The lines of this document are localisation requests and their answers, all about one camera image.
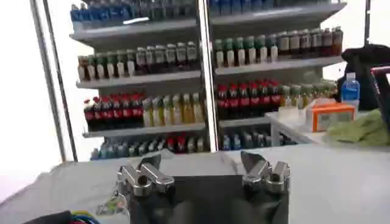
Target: pole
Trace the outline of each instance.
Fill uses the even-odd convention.
[[[55,132],[57,134],[57,140],[58,140],[58,146],[60,147],[61,159],[63,162],[65,162],[66,161],[65,148],[63,146],[62,129],[61,129],[61,123],[60,123],[60,119],[59,119],[59,111],[58,111],[58,107],[57,107],[57,101],[55,100],[55,91],[54,91],[53,79],[51,77],[51,69],[50,69],[50,63],[49,63],[49,58],[48,58],[48,50],[46,49],[46,43],[44,41],[44,36],[43,36],[43,32],[42,32],[42,24],[41,24],[41,20],[39,17],[39,11],[38,11],[38,7],[37,7],[37,1],[30,0],[30,6],[31,6],[32,17],[34,19],[35,31],[37,33],[38,45],[39,45],[39,49],[40,49],[43,71],[44,71],[44,77],[46,79],[46,85],[48,87],[49,101],[50,101],[50,106],[51,106],[51,112],[53,114]]]

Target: black bag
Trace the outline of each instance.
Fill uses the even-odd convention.
[[[390,65],[390,48],[384,45],[368,44],[362,48],[347,49],[342,53],[341,57],[347,62],[347,66],[344,71],[344,76],[337,80],[337,101],[341,101],[341,86],[346,80],[346,74],[355,72],[356,80],[360,83],[359,110],[373,110],[378,108],[374,92],[364,72],[367,71],[367,66],[377,67]]]

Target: shelf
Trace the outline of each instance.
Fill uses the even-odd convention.
[[[230,74],[243,74],[243,73],[250,73],[250,72],[274,71],[274,70],[282,70],[282,69],[308,68],[308,67],[315,67],[315,66],[328,66],[343,61],[344,60],[340,56],[327,57],[327,58],[301,59],[301,60],[286,60],[286,61],[277,61],[274,63],[259,63],[253,65],[245,65],[240,67],[218,68],[216,70],[216,73],[217,75],[230,75]]]
[[[289,9],[263,10],[242,15],[217,16],[211,19],[212,25],[231,25],[251,22],[282,22],[290,23],[316,20],[319,23],[331,17],[336,12],[342,10],[347,3],[339,4],[319,4],[312,6],[292,7]]]
[[[227,121],[219,122],[219,126],[222,128],[250,126],[250,125],[258,125],[258,124],[269,124],[268,117],[254,117],[254,118],[227,120]]]
[[[95,49],[106,49],[108,44],[114,44],[113,47],[124,47],[124,45],[126,47],[137,47],[143,44],[158,43],[158,39],[164,40],[160,35],[164,37],[166,34],[168,34],[167,37],[180,36],[181,33],[178,35],[177,30],[193,28],[195,26],[195,19],[185,19],[88,29],[75,32],[69,36]]]
[[[90,131],[83,134],[84,138],[95,137],[120,137],[136,135],[153,135],[160,133],[182,132],[182,131],[201,131],[205,128],[205,123],[172,125],[164,127],[147,127],[147,128],[128,128],[107,131]]]
[[[137,84],[167,82],[175,80],[195,79],[200,77],[200,71],[188,71],[188,72],[175,72],[165,73],[157,75],[140,75],[132,76],[129,78],[99,80],[90,82],[77,82],[78,88],[96,89],[96,88],[108,88],[115,86],[128,86]]]

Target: black object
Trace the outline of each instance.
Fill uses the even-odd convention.
[[[378,107],[374,92],[370,86],[368,76],[365,75],[366,66],[377,67],[390,65],[390,48],[384,45],[368,44],[362,48],[347,49],[341,57],[347,62],[344,76],[338,79],[338,96],[336,100],[341,101],[341,87],[346,80],[346,74],[356,73],[356,80],[360,84],[359,110],[373,110]]]
[[[28,221],[24,224],[69,224],[72,221],[72,214],[69,211],[46,215]]]

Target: blue cable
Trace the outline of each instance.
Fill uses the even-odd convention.
[[[87,216],[87,215],[74,215],[73,219],[81,219],[83,221],[87,221],[90,224],[100,224],[95,218]]]

